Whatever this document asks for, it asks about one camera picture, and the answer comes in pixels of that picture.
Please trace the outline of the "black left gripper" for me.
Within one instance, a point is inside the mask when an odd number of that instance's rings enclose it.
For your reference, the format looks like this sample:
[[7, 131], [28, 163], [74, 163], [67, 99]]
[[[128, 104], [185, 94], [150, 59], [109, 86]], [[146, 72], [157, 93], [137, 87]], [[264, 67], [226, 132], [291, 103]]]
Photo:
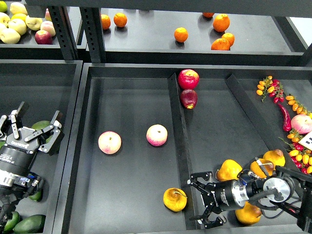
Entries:
[[[0, 117], [0, 140], [5, 141], [4, 149], [18, 150], [24, 153], [35, 153], [42, 151], [50, 156], [55, 154], [60, 147], [64, 137], [60, 119], [62, 113], [56, 110], [51, 124], [42, 130], [35, 130], [23, 127], [21, 118], [26, 112], [26, 103], [22, 101], [18, 109], [13, 110], [9, 115]], [[53, 135], [49, 143], [45, 140]]]

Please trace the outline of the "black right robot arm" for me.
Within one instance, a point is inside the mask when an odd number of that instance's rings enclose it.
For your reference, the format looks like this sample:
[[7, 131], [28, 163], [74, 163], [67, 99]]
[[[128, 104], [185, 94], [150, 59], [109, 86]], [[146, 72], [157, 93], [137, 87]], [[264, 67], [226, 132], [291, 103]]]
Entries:
[[187, 181], [201, 193], [205, 207], [203, 214], [192, 217], [205, 229], [222, 226], [226, 220], [220, 216], [209, 220], [210, 214], [236, 211], [246, 202], [261, 210], [277, 210], [297, 219], [297, 226], [304, 232], [312, 232], [312, 177], [282, 166], [276, 166], [276, 174], [260, 178], [250, 170], [242, 170], [237, 179], [212, 182], [212, 172], [191, 174]]

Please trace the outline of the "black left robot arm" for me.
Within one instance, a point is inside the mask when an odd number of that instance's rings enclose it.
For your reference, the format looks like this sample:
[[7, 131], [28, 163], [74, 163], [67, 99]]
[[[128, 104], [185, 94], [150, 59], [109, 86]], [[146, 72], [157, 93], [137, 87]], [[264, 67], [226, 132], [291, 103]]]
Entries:
[[18, 203], [38, 192], [42, 177], [31, 173], [38, 152], [50, 156], [57, 152], [64, 137], [56, 111], [49, 125], [35, 130], [25, 127], [21, 121], [28, 105], [21, 102], [18, 109], [0, 117], [0, 230], [13, 216]]

